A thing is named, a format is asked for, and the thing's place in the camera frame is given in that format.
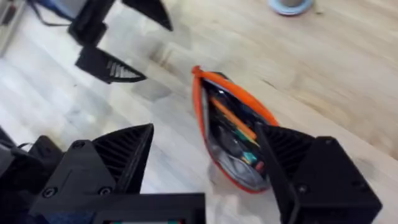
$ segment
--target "wooden surface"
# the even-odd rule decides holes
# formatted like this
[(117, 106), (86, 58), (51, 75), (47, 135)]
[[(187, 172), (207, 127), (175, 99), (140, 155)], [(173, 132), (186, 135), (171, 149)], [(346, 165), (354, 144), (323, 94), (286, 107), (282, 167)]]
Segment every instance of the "wooden surface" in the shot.
[(83, 73), (66, 28), (25, 12), (0, 60), (2, 127), (17, 142), (46, 134), (66, 150), (152, 122), (142, 192), (206, 192), (208, 223), (278, 223), (271, 190), (246, 194), (218, 171), (209, 179), (190, 98), (190, 69), (202, 65), (252, 93), (282, 126), (337, 138), (384, 204), (375, 223), (398, 220), (398, 3), (321, 0), (324, 15), (300, 17), (278, 16), (265, 1), (164, 3), (173, 33), (120, 4), (107, 18), (101, 47), (150, 78), (135, 84)]

